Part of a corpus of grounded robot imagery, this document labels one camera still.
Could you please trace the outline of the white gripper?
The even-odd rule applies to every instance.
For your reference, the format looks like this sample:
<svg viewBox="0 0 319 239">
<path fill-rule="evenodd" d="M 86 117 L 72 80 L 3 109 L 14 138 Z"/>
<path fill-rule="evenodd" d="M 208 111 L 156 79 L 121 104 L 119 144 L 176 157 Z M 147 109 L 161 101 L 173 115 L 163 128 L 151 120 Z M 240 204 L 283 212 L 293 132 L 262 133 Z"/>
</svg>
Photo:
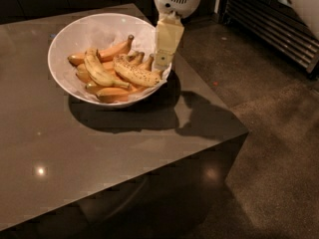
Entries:
<svg viewBox="0 0 319 239">
<path fill-rule="evenodd" d="M 154 0 L 159 12 L 156 26 L 155 67 L 166 69 L 171 64 L 184 32 L 180 18 L 187 18 L 200 0 Z"/>
</svg>

